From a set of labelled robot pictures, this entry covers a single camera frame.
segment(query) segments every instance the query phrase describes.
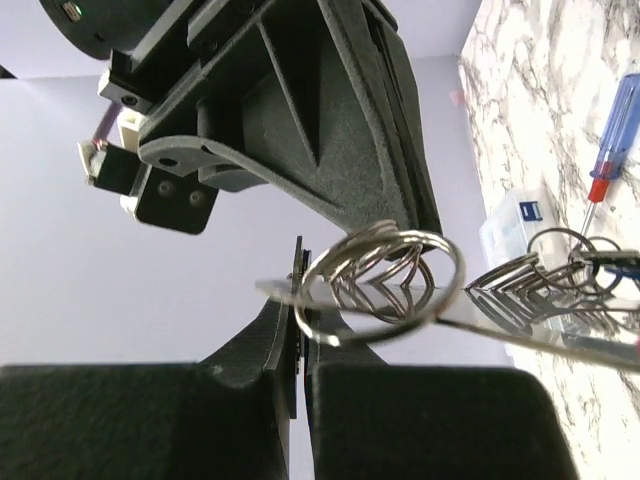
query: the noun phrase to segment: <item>marble countertop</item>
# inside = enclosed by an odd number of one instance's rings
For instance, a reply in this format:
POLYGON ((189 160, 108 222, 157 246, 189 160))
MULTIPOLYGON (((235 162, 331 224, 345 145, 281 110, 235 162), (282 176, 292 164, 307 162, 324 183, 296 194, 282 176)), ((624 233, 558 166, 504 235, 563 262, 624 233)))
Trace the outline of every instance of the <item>marble countertop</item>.
MULTIPOLYGON (((508 189, 542 185, 558 222, 580 230, 617 83, 639 61, 637 0, 485 0, 460 73, 487 213, 508 189)), ((640 248, 639 160, 636 144, 590 234, 640 248)), ((640 380, 518 352, 551 393, 581 478, 638 478, 640 380)))

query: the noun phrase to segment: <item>black mechanical part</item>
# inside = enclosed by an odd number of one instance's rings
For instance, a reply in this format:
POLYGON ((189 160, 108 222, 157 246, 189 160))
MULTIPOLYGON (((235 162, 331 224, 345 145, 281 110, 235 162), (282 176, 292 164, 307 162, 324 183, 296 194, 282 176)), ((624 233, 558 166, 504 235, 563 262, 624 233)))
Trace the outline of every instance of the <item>black mechanical part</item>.
POLYGON ((183 165, 150 150, 197 136, 216 189, 268 182, 346 231, 394 218, 441 232, 396 28, 369 0, 175 1, 113 53, 101 91, 148 116, 140 155, 156 168, 183 165))
POLYGON ((218 145, 206 138, 179 135, 153 140, 139 154, 150 165, 184 177, 196 173, 203 185, 237 193, 267 182, 214 153, 218 145))
POLYGON ((173 0, 40 0, 58 30, 98 60, 112 50, 129 52, 173 0))
POLYGON ((15 75, 13 75, 9 70, 0 65, 0 80, 13 80, 15 78, 15 75))
POLYGON ((147 169, 138 155, 107 142, 89 162, 91 186, 120 195, 130 195, 141 169, 147 169))
POLYGON ((577 480, 549 395, 508 369, 319 364, 317 480, 577 480))
POLYGON ((198 235, 204 231, 218 190, 201 184, 198 174, 177 177, 157 168, 140 170, 131 196, 142 223, 198 235))
POLYGON ((280 309, 200 365, 2 369, 0 478, 287 478, 295 330, 280 309))

